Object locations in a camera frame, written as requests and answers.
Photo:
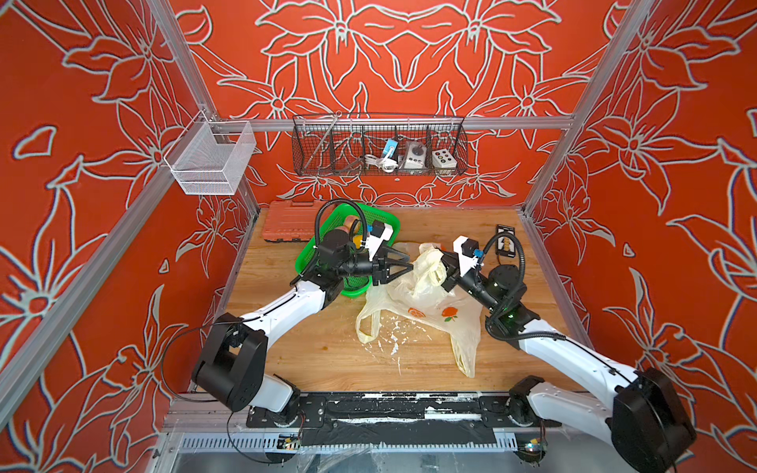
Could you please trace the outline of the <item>white orange-print plastic bag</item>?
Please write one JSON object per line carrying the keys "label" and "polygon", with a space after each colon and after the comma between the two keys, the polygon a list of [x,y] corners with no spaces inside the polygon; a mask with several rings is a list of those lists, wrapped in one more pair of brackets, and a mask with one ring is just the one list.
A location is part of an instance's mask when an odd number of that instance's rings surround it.
{"label": "white orange-print plastic bag", "polygon": [[482,332],[481,305],[459,288],[443,289],[443,252],[439,244],[399,242],[394,248],[409,255],[413,270],[392,283],[366,291],[366,303],[355,322],[359,341],[368,344],[378,338],[383,313],[405,317],[449,334],[457,368],[474,378]]}

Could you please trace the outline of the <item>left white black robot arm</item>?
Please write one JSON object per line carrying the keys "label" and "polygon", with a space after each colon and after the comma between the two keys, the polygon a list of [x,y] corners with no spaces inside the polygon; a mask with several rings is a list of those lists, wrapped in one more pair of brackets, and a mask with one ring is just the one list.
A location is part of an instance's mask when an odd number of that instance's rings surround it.
{"label": "left white black robot arm", "polygon": [[411,272],[408,255],[392,246],[400,229],[398,218],[386,211],[346,198],[325,202],[289,291],[257,311],[241,317],[225,313],[211,323],[192,381],[233,412],[250,407],[293,416],[299,391],[266,374],[269,348],[352,291],[354,283],[384,285]]}

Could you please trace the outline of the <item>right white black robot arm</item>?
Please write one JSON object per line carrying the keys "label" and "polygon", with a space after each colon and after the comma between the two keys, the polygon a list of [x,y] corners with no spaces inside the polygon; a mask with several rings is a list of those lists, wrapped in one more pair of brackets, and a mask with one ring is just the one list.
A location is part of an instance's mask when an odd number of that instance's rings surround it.
{"label": "right white black robot arm", "polygon": [[522,303],[522,244],[500,232],[486,246],[459,236],[443,254],[449,291],[459,288],[487,311],[486,332],[546,362],[585,391],[557,388],[539,376],[513,386],[505,412],[520,427],[554,421],[607,445],[638,472],[666,472],[697,439],[672,380],[607,358],[561,333]]}

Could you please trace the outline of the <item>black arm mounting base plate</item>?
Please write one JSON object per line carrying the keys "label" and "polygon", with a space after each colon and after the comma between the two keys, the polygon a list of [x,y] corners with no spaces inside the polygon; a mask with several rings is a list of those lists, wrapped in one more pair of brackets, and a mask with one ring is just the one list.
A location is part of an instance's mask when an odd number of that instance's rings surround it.
{"label": "black arm mounting base plate", "polygon": [[513,422],[506,393],[309,392],[290,421],[260,407],[246,412],[250,429],[291,428],[302,447],[318,449],[449,449],[516,451],[529,434],[559,429],[538,420]]}

